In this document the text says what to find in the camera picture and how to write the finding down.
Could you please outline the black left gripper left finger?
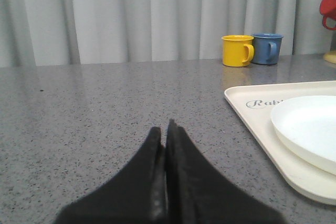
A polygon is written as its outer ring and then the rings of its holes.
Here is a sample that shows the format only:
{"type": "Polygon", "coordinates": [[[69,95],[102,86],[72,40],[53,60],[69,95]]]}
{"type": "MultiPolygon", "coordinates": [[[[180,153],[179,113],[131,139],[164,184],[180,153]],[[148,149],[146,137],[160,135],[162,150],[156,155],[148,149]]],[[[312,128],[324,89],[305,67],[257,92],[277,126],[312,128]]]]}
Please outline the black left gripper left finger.
{"type": "Polygon", "coordinates": [[[150,129],[131,160],[112,179],[67,205],[55,223],[166,223],[165,148],[150,129]]]}

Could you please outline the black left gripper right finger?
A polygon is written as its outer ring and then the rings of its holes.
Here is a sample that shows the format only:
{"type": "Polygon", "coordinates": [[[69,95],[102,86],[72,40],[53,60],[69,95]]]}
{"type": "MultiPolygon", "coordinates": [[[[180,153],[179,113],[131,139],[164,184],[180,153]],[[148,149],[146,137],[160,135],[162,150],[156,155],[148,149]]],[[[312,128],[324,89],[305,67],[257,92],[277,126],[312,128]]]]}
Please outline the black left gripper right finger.
{"type": "Polygon", "coordinates": [[[166,137],[170,223],[285,223],[281,213],[243,192],[170,120],[166,137]]]}

